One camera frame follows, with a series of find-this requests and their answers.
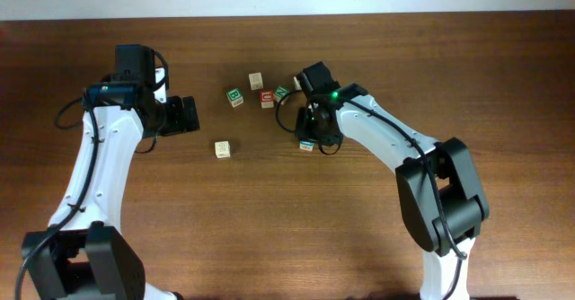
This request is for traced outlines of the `blue D wooden block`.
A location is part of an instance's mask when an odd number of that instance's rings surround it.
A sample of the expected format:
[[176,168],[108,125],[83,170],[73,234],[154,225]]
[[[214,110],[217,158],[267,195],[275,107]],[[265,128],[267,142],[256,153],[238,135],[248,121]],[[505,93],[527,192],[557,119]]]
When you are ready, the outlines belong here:
[[299,142],[299,148],[301,150],[305,150],[305,151],[313,151],[314,150],[314,143],[313,142],[308,142],[308,141],[300,141]]

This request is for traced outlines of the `wooden block number 2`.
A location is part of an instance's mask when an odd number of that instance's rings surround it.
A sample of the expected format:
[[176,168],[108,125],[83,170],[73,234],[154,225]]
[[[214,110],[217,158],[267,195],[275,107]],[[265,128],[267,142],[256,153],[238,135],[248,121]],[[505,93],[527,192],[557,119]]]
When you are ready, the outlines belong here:
[[231,146],[228,141],[218,141],[215,143],[215,154],[218,159],[229,158],[231,156]]

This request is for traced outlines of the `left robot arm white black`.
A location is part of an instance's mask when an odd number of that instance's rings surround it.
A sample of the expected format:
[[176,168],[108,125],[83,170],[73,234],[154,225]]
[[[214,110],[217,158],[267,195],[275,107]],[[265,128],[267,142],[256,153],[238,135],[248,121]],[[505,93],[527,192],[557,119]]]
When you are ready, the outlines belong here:
[[82,142],[57,210],[43,231],[22,241],[22,266],[42,299],[179,299],[152,286],[121,233],[122,200],[137,146],[200,128],[193,97],[168,96],[164,57],[141,44],[118,45],[115,69],[87,86],[77,103]]

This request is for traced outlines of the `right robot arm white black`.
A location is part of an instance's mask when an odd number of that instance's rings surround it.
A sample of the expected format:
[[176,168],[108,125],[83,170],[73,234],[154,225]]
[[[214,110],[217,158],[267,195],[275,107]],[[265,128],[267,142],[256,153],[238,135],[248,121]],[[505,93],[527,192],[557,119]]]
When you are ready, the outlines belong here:
[[422,250],[420,298],[469,298],[469,255],[490,209],[467,146],[410,128],[364,87],[340,86],[322,62],[295,81],[306,97],[296,119],[299,139],[325,148],[350,138],[393,172],[403,223]]

